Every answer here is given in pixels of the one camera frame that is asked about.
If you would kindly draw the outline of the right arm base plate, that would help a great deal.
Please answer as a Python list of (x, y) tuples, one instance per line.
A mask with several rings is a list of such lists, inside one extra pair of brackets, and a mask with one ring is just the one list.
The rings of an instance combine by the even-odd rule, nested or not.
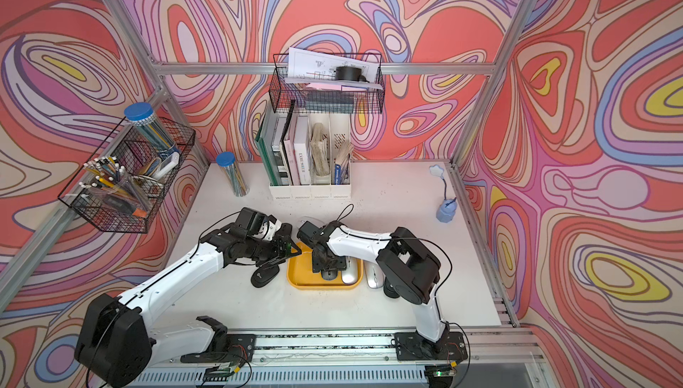
[(451, 361), (460, 363), (469, 359), (469, 350), (462, 332), (445, 331), (433, 343), (414, 332), (398, 332), (391, 345), (399, 361)]

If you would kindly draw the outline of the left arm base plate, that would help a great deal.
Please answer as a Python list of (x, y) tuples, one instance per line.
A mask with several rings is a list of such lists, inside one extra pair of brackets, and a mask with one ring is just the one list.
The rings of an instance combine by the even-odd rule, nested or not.
[(252, 361), (255, 351), (256, 335), (222, 334), (211, 341), (204, 352), (194, 352), (181, 356), (181, 363), (239, 363)]

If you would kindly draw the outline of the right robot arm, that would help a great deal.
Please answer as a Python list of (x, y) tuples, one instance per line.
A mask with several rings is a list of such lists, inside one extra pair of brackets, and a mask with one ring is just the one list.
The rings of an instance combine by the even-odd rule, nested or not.
[(318, 227), (305, 222), (297, 238), (313, 252), (313, 271), (339, 271), (344, 258), (374, 263), (393, 294), (413, 305), (416, 331), (395, 335), (397, 347), (416, 359), (434, 360), (448, 341), (449, 324), (436, 299), (441, 262), (407, 228), (392, 233), (353, 230), (340, 221)]

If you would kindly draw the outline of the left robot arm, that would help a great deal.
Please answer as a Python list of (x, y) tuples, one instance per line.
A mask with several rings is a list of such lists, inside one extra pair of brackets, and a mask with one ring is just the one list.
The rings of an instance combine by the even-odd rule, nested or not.
[(201, 281), (231, 265), (277, 270), (300, 254), (293, 226), (252, 208), (228, 215), (205, 229), (188, 254), (117, 296), (90, 302), (75, 347), (87, 375), (111, 387), (125, 387), (147, 366), (198, 354), (222, 361), (231, 352), (227, 328), (208, 316), (195, 326), (156, 332), (154, 324)]

